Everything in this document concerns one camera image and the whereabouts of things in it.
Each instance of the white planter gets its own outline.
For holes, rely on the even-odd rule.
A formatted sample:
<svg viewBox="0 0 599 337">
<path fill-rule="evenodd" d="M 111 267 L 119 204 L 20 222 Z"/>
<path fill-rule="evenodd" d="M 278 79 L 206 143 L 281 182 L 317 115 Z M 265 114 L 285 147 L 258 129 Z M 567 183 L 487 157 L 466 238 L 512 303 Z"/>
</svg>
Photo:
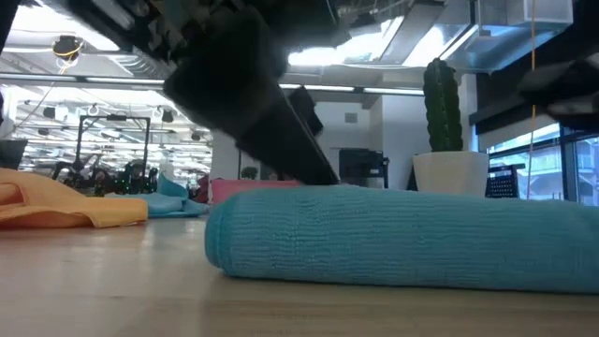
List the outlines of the white planter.
<svg viewBox="0 0 599 337">
<path fill-rule="evenodd" d="M 485 196 L 489 155 L 468 151 L 414 156 L 418 191 Z"/>
</svg>

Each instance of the green cactus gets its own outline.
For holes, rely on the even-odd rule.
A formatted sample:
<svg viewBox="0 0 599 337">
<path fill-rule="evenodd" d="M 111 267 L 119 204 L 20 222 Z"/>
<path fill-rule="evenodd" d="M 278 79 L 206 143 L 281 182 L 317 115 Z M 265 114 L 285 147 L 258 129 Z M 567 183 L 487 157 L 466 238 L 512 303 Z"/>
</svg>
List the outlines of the green cactus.
<svg viewBox="0 0 599 337">
<path fill-rule="evenodd" d="M 434 59 L 424 72 L 424 104 L 429 121 L 429 143 L 433 152 L 462 151 L 460 98 L 455 70 Z"/>
</svg>

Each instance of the yellow cloth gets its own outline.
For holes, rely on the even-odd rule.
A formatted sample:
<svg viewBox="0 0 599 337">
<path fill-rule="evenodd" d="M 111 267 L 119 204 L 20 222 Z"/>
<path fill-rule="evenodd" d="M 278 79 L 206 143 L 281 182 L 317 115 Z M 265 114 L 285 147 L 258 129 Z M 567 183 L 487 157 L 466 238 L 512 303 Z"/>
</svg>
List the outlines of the yellow cloth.
<svg viewBox="0 0 599 337">
<path fill-rule="evenodd" d="M 89 198 L 50 178 L 0 168 L 0 228 L 118 227 L 147 219 L 142 199 Z"/>
</svg>

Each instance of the light blue cloth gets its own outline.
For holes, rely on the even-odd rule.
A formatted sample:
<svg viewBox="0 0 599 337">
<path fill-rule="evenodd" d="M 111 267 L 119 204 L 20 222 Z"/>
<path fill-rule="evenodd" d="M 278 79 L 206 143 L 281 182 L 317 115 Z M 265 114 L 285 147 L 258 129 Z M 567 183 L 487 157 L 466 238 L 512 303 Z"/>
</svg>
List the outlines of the light blue cloth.
<svg viewBox="0 0 599 337">
<path fill-rule="evenodd" d="M 265 189 L 213 209 L 205 240 L 239 277 L 599 293 L 599 209 L 564 201 Z"/>
<path fill-rule="evenodd" d="M 194 202 L 187 197 L 187 190 L 160 173 L 158 192 L 149 195 L 107 195 L 110 198 L 141 198 L 148 203 L 148 217 L 186 218 L 208 213 L 210 206 Z"/>
</svg>

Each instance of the wooden table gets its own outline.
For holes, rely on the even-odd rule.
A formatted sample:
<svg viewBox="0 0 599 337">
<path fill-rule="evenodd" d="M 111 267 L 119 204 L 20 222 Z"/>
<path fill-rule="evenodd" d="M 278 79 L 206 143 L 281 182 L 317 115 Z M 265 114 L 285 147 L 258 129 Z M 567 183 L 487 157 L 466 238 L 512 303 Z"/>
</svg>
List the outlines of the wooden table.
<svg viewBox="0 0 599 337">
<path fill-rule="evenodd" d="M 597 297 L 230 279 L 203 228 L 0 232 L 0 336 L 599 336 Z"/>
</svg>

